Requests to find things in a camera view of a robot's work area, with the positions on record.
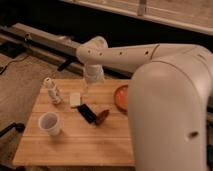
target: clear plastic bottle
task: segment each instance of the clear plastic bottle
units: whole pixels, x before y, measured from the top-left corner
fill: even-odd
[[[49,94],[49,97],[51,98],[52,103],[53,104],[61,103],[62,99],[59,95],[59,90],[51,78],[47,77],[44,79],[44,86],[47,89],[47,92]]]

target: wooden tabletop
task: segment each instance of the wooden tabletop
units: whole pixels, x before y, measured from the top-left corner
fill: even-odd
[[[101,126],[88,124],[76,109],[69,107],[71,92],[83,93],[82,80],[54,80],[63,103],[50,103],[42,86],[15,154],[16,166],[134,166],[127,115],[114,105],[113,93],[128,80],[105,80],[89,87],[83,96],[94,113],[105,109],[110,114]],[[45,112],[57,112],[61,133],[50,137],[38,128],[38,118]]]

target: orange bowl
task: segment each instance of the orange bowl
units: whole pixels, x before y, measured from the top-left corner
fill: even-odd
[[[118,109],[126,112],[127,111],[127,96],[128,96],[128,85],[118,87],[114,92],[114,102]]]

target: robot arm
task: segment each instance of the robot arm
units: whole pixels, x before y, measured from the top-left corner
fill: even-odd
[[[183,44],[107,48],[106,41],[96,37],[77,49],[77,57],[88,66],[134,72],[128,117],[137,171],[207,170],[211,52]]]

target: paper cup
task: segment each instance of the paper cup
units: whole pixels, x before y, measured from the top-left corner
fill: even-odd
[[[55,136],[60,133],[59,116],[56,113],[44,113],[38,120],[38,126],[49,135]]]

